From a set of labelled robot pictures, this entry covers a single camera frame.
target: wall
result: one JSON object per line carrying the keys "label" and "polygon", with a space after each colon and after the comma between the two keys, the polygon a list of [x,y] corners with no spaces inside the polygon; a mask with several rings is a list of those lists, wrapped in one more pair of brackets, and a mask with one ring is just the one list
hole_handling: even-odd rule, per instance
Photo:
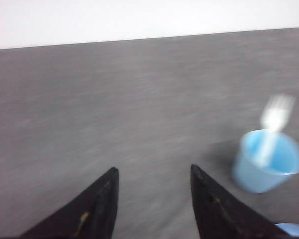
{"label": "wall", "polygon": [[299,0],[0,0],[0,49],[299,27]]}

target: cup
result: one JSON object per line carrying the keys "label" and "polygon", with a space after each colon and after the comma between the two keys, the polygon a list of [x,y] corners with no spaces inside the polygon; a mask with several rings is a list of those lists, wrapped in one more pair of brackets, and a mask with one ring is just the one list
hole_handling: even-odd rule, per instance
{"label": "cup", "polygon": [[256,130],[243,136],[233,169],[238,185],[252,193],[266,192],[299,173],[299,145],[283,133],[277,135],[269,166],[254,163],[264,135]]}

